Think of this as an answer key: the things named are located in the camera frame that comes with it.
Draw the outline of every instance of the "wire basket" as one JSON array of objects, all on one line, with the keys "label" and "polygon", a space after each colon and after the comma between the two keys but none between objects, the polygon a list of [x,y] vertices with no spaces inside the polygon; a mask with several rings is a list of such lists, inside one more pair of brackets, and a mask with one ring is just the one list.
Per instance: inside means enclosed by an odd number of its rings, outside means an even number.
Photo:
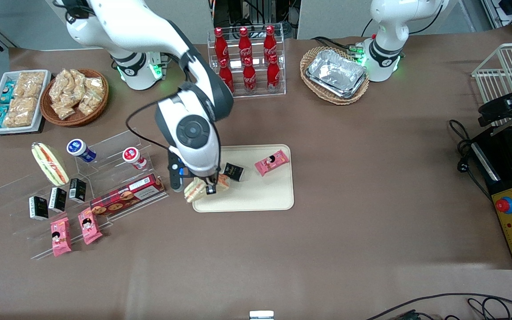
[{"label": "wire basket", "polygon": [[359,87],[359,89],[357,89],[356,93],[350,99],[343,99],[343,98],[335,95],[335,93],[323,88],[321,85],[318,85],[317,83],[311,81],[309,78],[307,78],[307,75],[305,75],[305,70],[307,69],[307,67],[309,67],[309,65],[311,65],[313,60],[315,60],[315,57],[317,57],[317,54],[319,52],[321,52],[323,50],[327,50],[327,49],[334,50],[339,55],[341,55],[341,57],[352,60],[350,55],[348,55],[347,53],[345,53],[339,49],[330,48],[330,47],[313,48],[313,49],[309,50],[305,55],[303,55],[303,58],[301,58],[301,61],[299,63],[299,71],[300,71],[301,79],[303,80],[305,85],[307,85],[307,87],[309,87],[309,89],[311,89],[311,91],[313,91],[313,93],[315,93],[318,97],[320,97],[321,99],[323,99],[325,101],[328,101],[328,102],[336,104],[336,105],[349,105],[351,103],[356,102],[357,100],[359,100],[362,97],[362,95],[364,95],[364,93],[366,92],[366,89],[368,89],[368,76],[363,81],[361,87]]},{"label": "wire basket", "polygon": [[[512,93],[512,43],[500,45],[472,72],[472,76],[484,104]],[[492,126],[501,126],[509,120],[495,121]]]}]

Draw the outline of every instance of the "white robotic arm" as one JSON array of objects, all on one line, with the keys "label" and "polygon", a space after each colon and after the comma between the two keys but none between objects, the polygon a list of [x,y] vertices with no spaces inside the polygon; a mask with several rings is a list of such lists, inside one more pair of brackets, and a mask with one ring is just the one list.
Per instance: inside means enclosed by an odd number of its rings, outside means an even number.
[{"label": "white robotic arm", "polygon": [[449,0],[372,0],[370,14],[379,27],[374,39],[364,41],[365,64],[371,81],[390,77],[408,39],[406,22],[429,18]]},{"label": "white robotic arm", "polygon": [[[193,74],[195,83],[185,81],[177,93],[158,101],[155,121],[169,143],[170,170],[172,153],[191,174],[205,178],[208,193],[216,192],[220,142],[213,123],[229,115],[233,99],[199,51],[175,24],[157,16],[142,0],[61,0],[58,4],[72,13],[71,18],[75,16],[69,20],[71,36],[83,45],[108,50],[130,87],[146,89],[155,83],[145,66],[148,55],[155,52],[175,57],[185,73]],[[182,186],[174,177],[173,173],[172,188],[179,190]]]}]

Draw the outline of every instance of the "wicker basket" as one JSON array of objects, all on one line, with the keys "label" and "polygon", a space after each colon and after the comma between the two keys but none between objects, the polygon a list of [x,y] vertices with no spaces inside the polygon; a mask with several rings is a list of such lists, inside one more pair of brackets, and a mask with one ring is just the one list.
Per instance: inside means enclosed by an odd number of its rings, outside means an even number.
[{"label": "wicker basket", "polygon": [[321,85],[318,85],[317,83],[311,81],[307,76],[305,75],[305,70],[311,63],[313,62],[313,59],[317,56],[317,54],[326,49],[332,49],[335,52],[339,53],[342,57],[345,57],[347,59],[351,59],[351,56],[349,56],[347,53],[330,47],[317,47],[309,50],[305,55],[303,55],[303,58],[301,58],[301,62],[299,63],[299,70],[301,79],[303,79],[303,82],[313,91],[318,97],[325,101],[329,101],[330,103],[336,104],[336,105],[348,105],[351,103],[354,103],[355,101],[359,100],[359,98],[364,94],[366,89],[368,88],[368,77],[363,81],[361,87],[357,89],[356,93],[350,98],[350,99],[343,99],[341,97],[338,97],[335,95],[335,93],[323,88]]},{"label": "wicker basket", "polygon": [[48,92],[51,90],[52,85],[55,83],[55,79],[52,79],[51,82],[45,88],[40,103],[41,113],[43,117],[47,119],[48,122],[51,122],[58,126],[83,126],[96,120],[96,118],[98,118],[98,116],[106,108],[109,93],[108,81],[106,81],[106,78],[102,75],[102,73],[90,69],[79,69],[79,72],[87,78],[99,77],[100,79],[102,79],[102,83],[104,85],[104,98],[102,99],[102,102],[100,103],[100,105],[98,105],[94,112],[87,116],[85,116],[82,112],[78,110],[77,104],[74,106],[75,113],[70,117],[66,118],[65,120],[61,120],[59,119],[59,116],[56,115],[55,111],[51,108],[52,100],[51,97],[48,95]]}]

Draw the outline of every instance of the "acrylic display stand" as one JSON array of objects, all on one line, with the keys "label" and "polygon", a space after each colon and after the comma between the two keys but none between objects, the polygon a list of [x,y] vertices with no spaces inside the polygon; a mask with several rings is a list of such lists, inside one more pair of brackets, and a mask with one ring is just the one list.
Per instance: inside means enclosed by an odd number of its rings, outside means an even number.
[{"label": "acrylic display stand", "polygon": [[[131,164],[127,164],[122,160],[121,154],[128,146],[135,146],[148,161],[148,165],[143,170],[137,170]],[[69,178],[79,178],[86,182],[87,202],[77,203],[67,200],[64,212],[56,213],[49,210],[48,220],[39,221],[29,217],[28,199],[35,195],[48,201],[51,187],[53,187],[42,172],[36,172],[0,187],[0,212],[6,212],[10,215],[12,234],[27,239],[31,259],[38,260],[52,254],[51,222],[68,217],[72,248],[75,251],[81,246],[80,240],[83,239],[78,214],[89,207],[90,200],[120,188],[132,180],[143,178],[148,174],[153,173],[159,176],[154,169],[155,162],[152,161],[148,152],[151,144],[142,142],[141,139],[129,131],[98,142],[90,146],[90,148],[97,153],[97,158],[89,164],[83,162],[80,158],[66,154],[66,152],[60,154],[64,160],[76,162],[77,173],[69,175]],[[68,190],[68,187],[68,185],[65,185],[61,188]],[[97,215],[97,224],[100,230],[106,229],[114,221],[167,196],[166,192],[160,192],[114,215]]]},{"label": "acrylic display stand", "polygon": [[[286,94],[286,55],[284,50],[284,31],[282,24],[273,24],[276,29],[276,55],[278,56],[278,67],[280,67],[280,89],[277,92],[268,91],[268,67],[264,65],[264,39],[266,39],[266,26],[260,24],[248,27],[248,37],[252,43],[252,62],[256,70],[256,92],[248,95],[244,88],[244,77],[242,75],[243,67],[240,63],[240,52],[238,51],[238,41],[240,39],[240,27],[222,28],[222,36],[228,44],[228,53],[230,56],[230,71],[234,81],[234,98],[243,97],[262,97],[277,96]],[[215,32],[209,31],[208,34],[209,65],[219,74],[219,60],[215,54]]]}]

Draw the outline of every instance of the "red glass bottle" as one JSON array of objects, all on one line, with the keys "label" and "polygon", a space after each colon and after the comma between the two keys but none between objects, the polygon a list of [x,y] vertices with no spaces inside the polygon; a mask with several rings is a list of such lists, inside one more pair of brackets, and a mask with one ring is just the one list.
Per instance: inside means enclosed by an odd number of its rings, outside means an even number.
[{"label": "red glass bottle", "polygon": [[276,38],[274,38],[274,26],[266,27],[266,39],[264,40],[264,64],[270,63],[270,56],[276,55]]},{"label": "red glass bottle", "polygon": [[278,67],[278,56],[270,56],[268,65],[268,91],[277,92],[280,89],[280,67]]},{"label": "red glass bottle", "polygon": [[248,63],[252,65],[252,43],[248,39],[248,28],[240,27],[240,41],[238,42],[238,50],[240,51],[240,61],[242,66],[246,67]]},{"label": "red glass bottle", "polygon": [[215,53],[217,54],[217,59],[219,59],[219,64],[221,64],[221,61],[225,61],[225,63],[228,64],[228,61],[230,61],[230,57],[228,55],[228,44],[222,37],[221,27],[215,28],[215,37]]},{"label": "red glass bottle", "polygon": [[234,81],[232,80],[232,72],[228,68],[228,63],[225,60],[219,61],[220,63],[220,71],[219,76],[222,81],[226,84],[226,86],[230,89],[230,92],[234,93]]},{"label": "red glass bottle", "polygon": [[247,95],[254,95],[256,93],[256,70],[252,66],[252,58],[246,60],[246,66],[242,71],[244,76],[244,88]]}]

